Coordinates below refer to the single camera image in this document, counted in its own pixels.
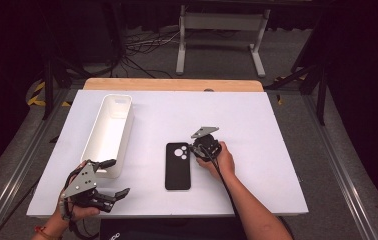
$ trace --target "smartphone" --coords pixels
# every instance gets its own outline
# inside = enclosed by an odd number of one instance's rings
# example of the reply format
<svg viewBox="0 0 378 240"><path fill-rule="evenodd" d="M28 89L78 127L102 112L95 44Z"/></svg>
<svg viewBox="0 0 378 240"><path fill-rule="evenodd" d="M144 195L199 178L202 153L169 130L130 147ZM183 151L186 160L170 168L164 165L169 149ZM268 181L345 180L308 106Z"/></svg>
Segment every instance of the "smartphone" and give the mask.
<svg viewBox="0 0 378 240"><path fill-rule="evenodd" d="M190 187L189 144L168 143L165 149L165 188L167 190L189 190Z"/></svg>

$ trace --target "white storage container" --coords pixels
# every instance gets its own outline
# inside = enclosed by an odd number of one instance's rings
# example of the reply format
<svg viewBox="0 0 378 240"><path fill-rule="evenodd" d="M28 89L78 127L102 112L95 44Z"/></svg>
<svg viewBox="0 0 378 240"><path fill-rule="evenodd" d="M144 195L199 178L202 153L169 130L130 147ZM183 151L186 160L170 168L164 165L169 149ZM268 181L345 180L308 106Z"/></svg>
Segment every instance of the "white storage container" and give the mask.
<svg viewBox="0 0 378 240"><path fill-rule="evenodd" d="M97 177L117 178L123 168L127 143L133 123L132 98L127 95L106 95L93 125L81 161L102 162L116 159L114 166L99 169Z"/></svg>

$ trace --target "table leg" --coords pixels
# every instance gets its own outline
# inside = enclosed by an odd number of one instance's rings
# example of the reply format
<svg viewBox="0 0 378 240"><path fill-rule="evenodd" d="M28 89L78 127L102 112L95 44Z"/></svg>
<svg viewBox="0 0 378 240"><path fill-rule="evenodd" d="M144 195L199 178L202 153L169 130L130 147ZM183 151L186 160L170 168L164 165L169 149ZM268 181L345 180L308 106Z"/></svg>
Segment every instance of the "table leg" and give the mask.
<svg viewBox="0 0 378 240"><path fill-rule="evenodd" d="M265 10L264 14L262 15L262 19L260 22L260 26L258 29L257 40L255 44L250 44L250 51L252 55L252 60L254 60L255 69L257 70L258 77L262 78L266 76L266 72L263 67L263 63L261 62L260 54L258 50L260 49L261 40L264 36L264 31L266 30L267 21L270 15L270 10Z"/></svg>
<svg viewBox="0 0 378 240"><path fill-rule="evenodd" d="M177 66L176 74L182 75L185 68L185 54L186 54L186 43L185 43L185 6L182 5L180 9L180 43L179 43L179 53L177 55Z"/></svg>

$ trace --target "white table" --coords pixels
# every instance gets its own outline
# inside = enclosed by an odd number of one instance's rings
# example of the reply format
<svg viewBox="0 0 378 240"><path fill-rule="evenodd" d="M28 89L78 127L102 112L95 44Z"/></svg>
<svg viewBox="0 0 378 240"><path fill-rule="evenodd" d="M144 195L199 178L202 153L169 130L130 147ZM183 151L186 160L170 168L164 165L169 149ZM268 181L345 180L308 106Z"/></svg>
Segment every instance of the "white table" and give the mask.
<svg viewBox="0 0 378 240"><path fill-rule="evenodd" d="M232 215L224 187L197 165L193 155L191 189L170 192L164 187L166 144L192 143L190 136L201 126L220 127L213 136L227 143L236 174L272 213L308 212L266 93L81 90L27 215L44 218L53 212L66 177L80 162L102 98L110 93L132 96L135 119L120 177L99 179L97 189L111 195L131 190L101 218Z"/></svg>

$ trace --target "wrist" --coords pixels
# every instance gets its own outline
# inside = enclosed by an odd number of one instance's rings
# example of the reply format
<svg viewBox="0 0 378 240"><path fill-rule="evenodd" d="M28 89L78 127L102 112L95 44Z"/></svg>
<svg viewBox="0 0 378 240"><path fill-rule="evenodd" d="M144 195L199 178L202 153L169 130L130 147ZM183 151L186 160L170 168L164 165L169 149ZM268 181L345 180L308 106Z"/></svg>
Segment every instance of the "wrist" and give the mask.
<svg viewBox="0 0 378 240"><path fill-rule="evenodd" d="M63 220L61 215L55 212L46 222L43 232L52 237L61 237L68 226L68 221Z"/></svg>

